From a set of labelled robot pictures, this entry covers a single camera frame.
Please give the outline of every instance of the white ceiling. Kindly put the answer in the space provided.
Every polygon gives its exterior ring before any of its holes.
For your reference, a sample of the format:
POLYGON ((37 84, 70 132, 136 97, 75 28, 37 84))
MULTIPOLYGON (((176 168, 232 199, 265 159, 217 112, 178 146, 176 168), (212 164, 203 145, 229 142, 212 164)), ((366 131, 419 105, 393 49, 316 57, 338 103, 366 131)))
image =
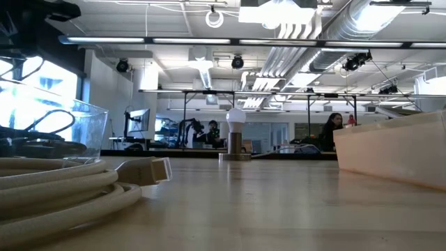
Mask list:
MULTIPOLYGON (((145 6, 124 6, 115 3, 93 3, 69 0, 79 5, 82 16, 73 20, 87 35, 96 36, 189 36, 185 18, 182 13, 149 6, 147 10, 147 31, 145 25, 145 6)), ((431 0, 432 12, 446 13, 446 1, 431 0)), ((239 0, 226 1, 230 11, 237 11, 239 0)), ((333 0, 334 8, 324 12, 323 22, 327 22, 347 0, 333 0)), ((180 10, 179 6, 167 6, 180 10)), ((186 6, 187 10, 205 10, 205 7, 186 6)), ((242 24, 236 17, 224 16, 224 23, 218 29, 210 28, 205 23, 206 13, 187 13, 192 35, 197 37, 234 37, 234 38, 273 38, 275 31, 264 29, 260 24, 242 24)), ((446 16, 440 15, 399 15, 388 27, 383 29, 374 39, 377 40, 446 40, 442 32, 442 24, 446 23, 446 16)), ((56 28, 69 35, 83 35, 75 25, 67 23, 52 23, 56 28)), ((103 48, 107 53, 116 50, 150 50, 165 68, 172 82, 192 82, 198 78, 198 71, 188 68, 188 46, 132 46, 116 45, 103 48)), ((212 78, 240 79, 241 70, 231 70, 231 59, 234 54, 241 54, 246 68, 262 67, 270 51, 269 47, 212 47, 214 57, 220 58, 218 66, 210 70, 212 78)), ((442 63, 446 59, 446 51, 442 50, 372 50, 374 61, 383 69, 388 77, 401 75, 399 86, 402 91, 413 88, 413 75, 419 72, 402 70, 401 62, 407 68, 430 68, 432 63, 442 63)), ((135 61, 136 67, 142 67, 143 61, 135 61)), ((372 63, 368 63, 347 78, 343 78, 336 71, 335 75, 322 75, 316 86, 319 91, 363 91, 372 84, 385 80, 372 63)))

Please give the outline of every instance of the dark hair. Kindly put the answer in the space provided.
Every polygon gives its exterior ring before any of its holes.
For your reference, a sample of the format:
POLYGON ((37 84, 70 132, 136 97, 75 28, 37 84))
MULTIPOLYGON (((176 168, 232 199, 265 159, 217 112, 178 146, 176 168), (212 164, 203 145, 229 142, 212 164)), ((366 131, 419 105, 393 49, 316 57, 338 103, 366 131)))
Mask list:
POLYGON ((326 127, 326 126, 328 128, 331 128, 331 129, 340 129, 340 128, 342 128, 342 115, 340 113, 337 113, 337 112, 333 112, 332 114, 330 114, 330 116, 328 117, 327 123, 325 123, 324 127, 326 127), (341 117, 341 125, 336 126, 335 123, 333 123, 332 120, 336 116, 338 116, 338 115, 341 117))

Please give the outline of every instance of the wooden table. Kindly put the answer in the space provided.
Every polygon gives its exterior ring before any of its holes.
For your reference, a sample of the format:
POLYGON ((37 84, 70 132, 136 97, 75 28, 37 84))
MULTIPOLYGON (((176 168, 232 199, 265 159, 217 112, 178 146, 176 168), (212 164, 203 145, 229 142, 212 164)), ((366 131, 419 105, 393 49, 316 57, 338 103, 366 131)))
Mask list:
MULTIPOLYGON (((118 165, 123 159, 105 158, 118 165)), ((171 159, 174 179, 33 250, 445 250, 446 194, 336 162, 171 159)))

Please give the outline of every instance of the lamp base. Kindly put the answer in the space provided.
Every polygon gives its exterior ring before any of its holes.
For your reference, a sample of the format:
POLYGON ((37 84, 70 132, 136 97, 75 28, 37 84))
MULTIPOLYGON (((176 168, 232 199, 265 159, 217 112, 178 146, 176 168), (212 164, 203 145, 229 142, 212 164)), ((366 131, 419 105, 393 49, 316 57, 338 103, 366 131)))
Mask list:
POLYGON ((235 161, 250 161, 251 160, 251 154, 249 153, 220 153, 219 161, 229 161, 229 160, 235 160, 235 161))

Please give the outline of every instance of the man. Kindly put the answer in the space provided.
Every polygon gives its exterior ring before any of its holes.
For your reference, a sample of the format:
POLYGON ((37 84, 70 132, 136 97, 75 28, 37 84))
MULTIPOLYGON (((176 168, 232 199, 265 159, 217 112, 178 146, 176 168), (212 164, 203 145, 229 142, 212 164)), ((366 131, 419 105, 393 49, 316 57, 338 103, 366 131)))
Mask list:
POLYGON ((222 142, 220 140, 220 130, 218 129, 218 123, 216 121, 209 122, 207 143, 212 144, 213 148, 219 148, 222 146, 222 142))

